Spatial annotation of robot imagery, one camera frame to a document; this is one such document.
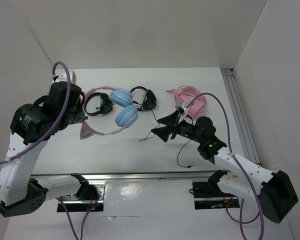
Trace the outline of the blue pink cat-ear headphones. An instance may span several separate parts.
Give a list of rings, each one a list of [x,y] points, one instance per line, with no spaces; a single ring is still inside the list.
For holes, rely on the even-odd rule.
[[[131,127],[138,119],[138,110],[133,103],[133,95],[130,91],[122,87],[112,86],[101,86],[95,87],[88,90],[85,94],[85,101],[83,104],[83,110],[87,110],[89,100],[93,97],[99,96],[102,99],[102,104],[96,112],[87,113],[90,117],[95,117],[100,114],[108,114],[111,112],[114,104],[122,107],[123,109],[115,117],[114,121],[119,129],[111,132],[99,132],[89,126],[86,120],[81,123],[80,136],[81,140],[92,137],[93,135],[98,136],[109,136],[120,133],[121,131]]]

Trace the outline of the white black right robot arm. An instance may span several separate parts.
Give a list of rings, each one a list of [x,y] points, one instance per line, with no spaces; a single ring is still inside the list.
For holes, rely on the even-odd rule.
[[[153,128],[151,132],[164,142],[179,135],[199,144],[200,156],[221,168],[208,179],[210,194],[230,194],[251,202],[259,200],[263,215],[276,224],[298,203],[296,191],[285,172],[265,169],[231,150],[216,137],[216,128],[209,117],[199,117],[195,124],[179,120],[180,117],[175,111],[159,119],[162,127]]]

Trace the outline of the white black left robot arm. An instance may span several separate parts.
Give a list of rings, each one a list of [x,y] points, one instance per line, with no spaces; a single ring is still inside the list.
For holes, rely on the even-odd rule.
[[[50,137],[87,119],[82,109],[84,99],[79,86],[59,81],[51,85],[48,95],[16,110],[0,171],[0,214],[4,218],[31,214],[45,201],[63,196],[84,200],[95,190],[78,173],[48,180],[31,177]]]

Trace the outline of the black headphones middle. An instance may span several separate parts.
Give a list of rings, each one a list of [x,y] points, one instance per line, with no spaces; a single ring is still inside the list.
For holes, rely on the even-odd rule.
[[[132,101],[135,105],[137,105],[138,112],[151,111],[157,106],[157,98],[152,90],[147,89],[143,86],[136,86],[130,90],[130,93],[132,94],[136,90],[144,91],[144,95],[142,97],[142,103],[138,103],[135,100]]]

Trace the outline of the black headphones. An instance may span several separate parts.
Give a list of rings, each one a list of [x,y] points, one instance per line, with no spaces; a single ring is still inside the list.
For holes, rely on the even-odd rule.
[[[99,106],[96,106],[95,109],[96,111],[94,112],[88,112],[87,111],[87,105],[88,102],[95,98],[95,97],[99,97],[100,99],[100,103]],[[94,92],[91,93],[85,100],[84,104],[83,104],[83,110],[85,111],[85,113],[88,116],[91,117],[96,117],[98,115],[107,115],[108,113],[110,113],[113,109],[113,105],[114,103],[109,99],[109,95],[103,92]]]
[[[136,86],[130,90],[130,93],[132,94],[136,90],[144,91],[144,95],[142,97],[142,103],[138,103],[135,100],[132,101],[135,105],[137,105],[138,112],[151,111],[157,106],[157,98],[152,90],[147,89],[143,86]]]

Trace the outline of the black headphones far left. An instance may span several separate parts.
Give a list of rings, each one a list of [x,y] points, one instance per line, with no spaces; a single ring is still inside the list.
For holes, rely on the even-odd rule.
[[[100,103],[99,106],[96,106],[95,109],[96,111],[94,112],[88,112],[87,111],[87,105],[88,102],[95,98],[95,97],[99,97],[100,99]],[[108,113],[110,113],[113,109],[113,105],[114,103],[109,99],[109,95],[103,92],[94,92],[91,93],[85,100],[84,104],[83,104],[83,110],[85,111],[85,113],[88,116],[91,117],[96,117],[98,115],[107,115]]]

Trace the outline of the pink gaming headset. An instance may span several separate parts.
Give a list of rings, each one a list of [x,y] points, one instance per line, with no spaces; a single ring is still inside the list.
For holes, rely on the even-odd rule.
[[[167,93],[173,94],[175,103],[177,104],[179,101],[184,101],[187,105],[201,92],[195,88],[194,86],[190,85],[181,85],[177,89],[168,89],[166,90]],[[205,106],[207,104],[207,100],[205,96],[198,97],[188,108],[188,115],[193,119],[198,118]]]

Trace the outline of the white front cover panel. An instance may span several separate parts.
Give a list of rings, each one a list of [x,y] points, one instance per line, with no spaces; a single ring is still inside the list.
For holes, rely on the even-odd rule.
[[[112,181],[105,185],[103,215],[156,217],[192,213],[191,180]]]

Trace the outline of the aluminium rail front edge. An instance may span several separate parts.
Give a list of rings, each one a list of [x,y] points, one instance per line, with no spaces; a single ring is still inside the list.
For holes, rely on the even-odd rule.
[[[88,181],[155,181],[155,180],[202,180],[208,179],[215,171],[179,171],[146,173],[81,173]]]

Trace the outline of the aluminium rail right side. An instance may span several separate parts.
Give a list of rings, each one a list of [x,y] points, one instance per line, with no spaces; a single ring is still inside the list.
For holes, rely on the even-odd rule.
[[[228,68],[222,68],[220,71],[231,105],[234,121],[238,130],[238,135],[243,148],[244,156],[247,159],[251,160],[253,163],[260,165],[260,158],[235,83],[233,71]]]

